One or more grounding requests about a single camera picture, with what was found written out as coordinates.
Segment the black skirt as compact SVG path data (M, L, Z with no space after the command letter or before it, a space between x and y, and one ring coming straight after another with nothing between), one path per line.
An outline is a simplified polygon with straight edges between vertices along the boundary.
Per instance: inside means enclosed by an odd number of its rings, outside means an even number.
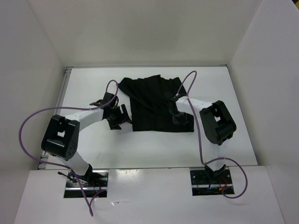
M168 133L194 132L194 118L188 114L188 123L176 125L167 107L167 98L174 97L177 91L186 93L179 77L165 79L160 75L131 79L125 77L119 89L129 97L134 132L158 131Z

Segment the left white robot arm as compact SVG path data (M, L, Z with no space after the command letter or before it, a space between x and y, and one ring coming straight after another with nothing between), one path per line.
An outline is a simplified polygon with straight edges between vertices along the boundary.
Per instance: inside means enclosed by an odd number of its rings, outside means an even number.
M132 123L125 105L118 106L118 98L100 108L107 102L100 99L91 103L86 111L67 116L52 116L42 140L42 150L70 167L77 175L77 182L84 187L89 186L98 177L93 173L92 166L78 153L79 132L103 120L108 121L111 130L120 130L121 124Z

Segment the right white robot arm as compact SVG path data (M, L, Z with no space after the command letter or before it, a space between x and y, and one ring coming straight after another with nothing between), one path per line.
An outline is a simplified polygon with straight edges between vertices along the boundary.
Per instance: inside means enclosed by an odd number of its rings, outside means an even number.
M185 125L187 115L194 117L205 179L216 183L224 173L227 147L236 131L235 121L226 105L220 100L211 103L178 94L168 100L167 106L176 125Z

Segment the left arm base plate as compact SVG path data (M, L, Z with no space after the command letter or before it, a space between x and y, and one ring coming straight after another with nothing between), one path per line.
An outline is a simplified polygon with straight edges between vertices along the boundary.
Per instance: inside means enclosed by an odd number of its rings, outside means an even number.
M72 172L66 176L66 185L64 190L64 198L83 198L83 193L77 179ZM108 186L108 171L98 170L93 172L91 180L84 181L80 179L84 193L87 198L106 198Z

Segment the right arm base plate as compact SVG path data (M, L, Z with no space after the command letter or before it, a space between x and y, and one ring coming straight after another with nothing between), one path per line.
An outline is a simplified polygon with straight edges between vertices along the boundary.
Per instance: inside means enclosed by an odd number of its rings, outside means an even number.
M193 196L221 195L222 190L227 195L233 195L234 187L230 171L224 170L218 177L210 180L203 168L190 170L191 188Z

